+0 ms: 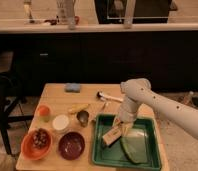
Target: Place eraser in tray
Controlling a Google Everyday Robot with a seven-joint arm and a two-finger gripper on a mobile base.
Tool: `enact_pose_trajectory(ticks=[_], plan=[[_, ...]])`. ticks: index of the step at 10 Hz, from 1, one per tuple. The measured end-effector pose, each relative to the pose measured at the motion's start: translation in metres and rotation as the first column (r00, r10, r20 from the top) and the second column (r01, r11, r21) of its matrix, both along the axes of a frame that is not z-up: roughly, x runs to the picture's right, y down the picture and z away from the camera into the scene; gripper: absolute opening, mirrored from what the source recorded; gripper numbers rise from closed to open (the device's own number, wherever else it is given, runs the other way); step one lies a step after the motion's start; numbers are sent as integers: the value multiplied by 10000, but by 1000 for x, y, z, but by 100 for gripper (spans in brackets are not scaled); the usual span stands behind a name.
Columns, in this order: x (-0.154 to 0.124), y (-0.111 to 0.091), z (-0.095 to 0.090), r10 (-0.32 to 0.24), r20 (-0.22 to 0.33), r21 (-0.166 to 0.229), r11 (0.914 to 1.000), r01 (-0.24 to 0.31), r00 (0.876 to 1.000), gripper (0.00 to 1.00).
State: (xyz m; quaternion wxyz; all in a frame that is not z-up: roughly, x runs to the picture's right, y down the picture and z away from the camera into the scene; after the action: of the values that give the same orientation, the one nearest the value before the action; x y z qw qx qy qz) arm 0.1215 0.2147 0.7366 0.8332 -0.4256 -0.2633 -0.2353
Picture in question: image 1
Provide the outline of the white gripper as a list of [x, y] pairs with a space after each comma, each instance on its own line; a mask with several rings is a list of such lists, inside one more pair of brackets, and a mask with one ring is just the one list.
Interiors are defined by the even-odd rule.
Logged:
[[118, 109], [118, 114], [117, 114], [118, 118], [117, 117], [114, 118], [112, 126], [113, 127], [117, 126], [121, 120], [122, 122], [127, 123], [125, 124], [126, 131], [131, 129], [132, 123], [137, 118], [138, 108], [139, 108], [139, 103], [137, 101], [125, 96]]

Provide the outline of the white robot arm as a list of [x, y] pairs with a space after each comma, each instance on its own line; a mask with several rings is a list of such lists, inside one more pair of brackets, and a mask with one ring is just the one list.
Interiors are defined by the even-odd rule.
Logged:
[[146, 104], [198, 140], [198, 110], [153, 92], [145, 78], [129, 79], [122, 82], [120, 88], [124, 98], [113, 125], [122, 123], [124, 133], [136, 120], [139, 107]]

